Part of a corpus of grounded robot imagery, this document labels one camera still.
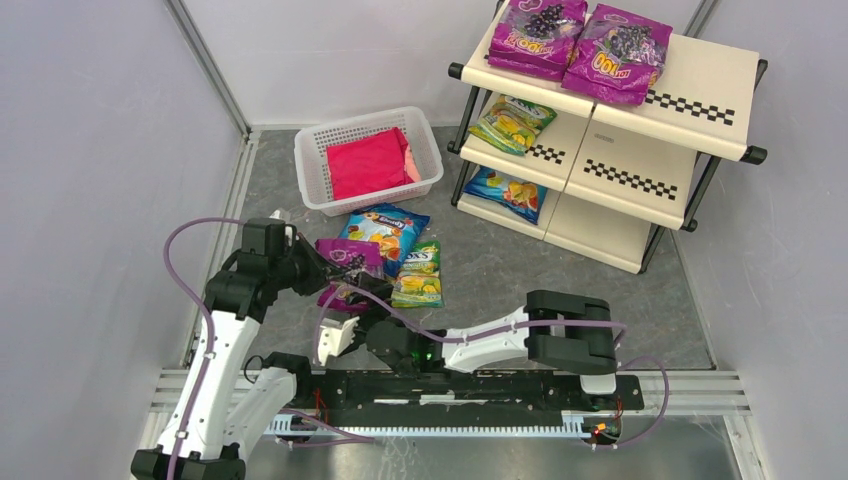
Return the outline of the blue Slendy bag front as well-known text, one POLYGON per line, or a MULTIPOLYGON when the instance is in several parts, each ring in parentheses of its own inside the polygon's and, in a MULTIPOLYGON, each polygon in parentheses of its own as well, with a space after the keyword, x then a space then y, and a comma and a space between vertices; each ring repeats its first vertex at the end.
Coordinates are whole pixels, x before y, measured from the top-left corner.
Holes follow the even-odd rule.
POLYGON ((501 205, 533 225, 539 222, 548 188, 480 166, 463 192, 501 205))

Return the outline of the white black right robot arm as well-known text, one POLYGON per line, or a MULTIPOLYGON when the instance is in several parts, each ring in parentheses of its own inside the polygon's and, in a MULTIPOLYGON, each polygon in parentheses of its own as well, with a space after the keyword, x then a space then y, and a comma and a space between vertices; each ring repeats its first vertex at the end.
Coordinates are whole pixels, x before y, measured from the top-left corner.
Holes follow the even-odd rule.
POLYGON ((616 349, 626 329, 611 319, 602 299, 549 290, 531 291, 524 305, 496 320, 466 328, 427 330, 375 302, 354 329, 354 346, 392 371, 471 374, 485 366, 525 358, 577 375, 582 391, 617 389, 616 349))

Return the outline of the purple grape candy bag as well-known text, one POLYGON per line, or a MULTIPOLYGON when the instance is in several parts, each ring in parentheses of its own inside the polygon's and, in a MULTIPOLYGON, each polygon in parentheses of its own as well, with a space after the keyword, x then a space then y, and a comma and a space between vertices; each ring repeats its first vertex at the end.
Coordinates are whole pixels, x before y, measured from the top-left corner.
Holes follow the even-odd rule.
POLYGON ((385 279, 378 244, 346 238, 318 239, 315 248, 325 259, 340 266, 344 271, 341 281, 332 281, 321 293, 317 305, 323 306, 327 302, 330 310, 354 315, 365 312, 368 309, 366 300, 349 303, 347 298, 351 293, 337 295, 336 290, 344 283, 355 283, 359 273, 367 273, 377 280, 385 279))
POLYGON ((584 28, 587 9, 585 1, 508 1, 495 24, 488 63, 561 82, 584 28))
POLYGON ((672 32, 665 23, 599 3, 575 43, 562 87, 638 106, 664 72, 672 32))

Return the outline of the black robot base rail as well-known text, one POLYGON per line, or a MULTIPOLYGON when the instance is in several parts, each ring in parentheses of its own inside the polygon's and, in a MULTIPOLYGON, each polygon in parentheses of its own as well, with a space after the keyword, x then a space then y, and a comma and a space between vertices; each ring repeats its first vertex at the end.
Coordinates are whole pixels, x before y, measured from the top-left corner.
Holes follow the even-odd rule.
POLYGON ((563 412, 618 413, 645 406, 634 375, 617 375, 609 393, 592 393, 578 375, 551 370, 482 370, 403 376, 390 370, 313 371, 299 355, 273 352, 259 365, 297 374, 290 409, 338 428, 541 427, 563 412))

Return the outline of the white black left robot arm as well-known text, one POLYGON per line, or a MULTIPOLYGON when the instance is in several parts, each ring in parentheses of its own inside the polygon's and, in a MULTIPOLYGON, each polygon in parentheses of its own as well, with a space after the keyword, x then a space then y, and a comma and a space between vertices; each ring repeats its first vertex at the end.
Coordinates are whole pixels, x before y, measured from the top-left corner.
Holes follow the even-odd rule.
POLYGON ((274 352, 247 395, 231 404, 247 350, 280 292, 312 295, 345 271, 324 258, 297 229, 282 220, 242 222, 241 246, 197 294, 176 273, 167 238, 166 269, 203 316, 198 349, 185 385, 155 447, 134 454, 135 479, 243 479, 252 451, 284 407, 309 393, 311 362, 274 352))

